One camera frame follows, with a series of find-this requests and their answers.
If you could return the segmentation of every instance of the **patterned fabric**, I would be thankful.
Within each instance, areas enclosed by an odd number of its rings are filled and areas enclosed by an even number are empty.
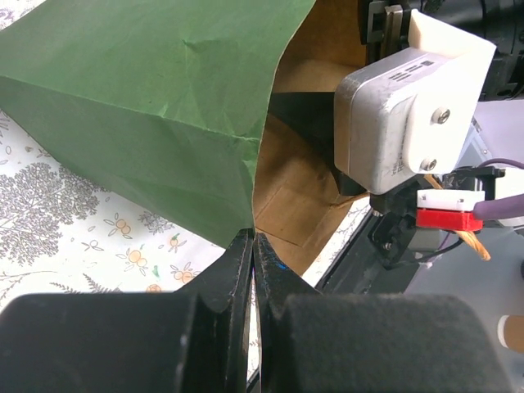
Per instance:
[[[41,2],[2,0],[0,29]],[[367,211],[368,200],[355,203],[307,282],[322,277]],[[0,310],[28,293],[176,291],[223,252],[72,174],[0,110]],[[259,364],[254,308],[248,377]]]

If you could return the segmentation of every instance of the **purple cable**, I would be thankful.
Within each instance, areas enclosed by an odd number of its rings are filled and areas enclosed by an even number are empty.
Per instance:
[[[504,164],[524,169],[524,163],[507,158],[494,158],[484,161],[478,166],[481,168],[491,164]],[[473,215],[476,219],[481,220],[522,217],[524,216],[524,194],[495,199],[494,201],[478,202],[473,208]]]

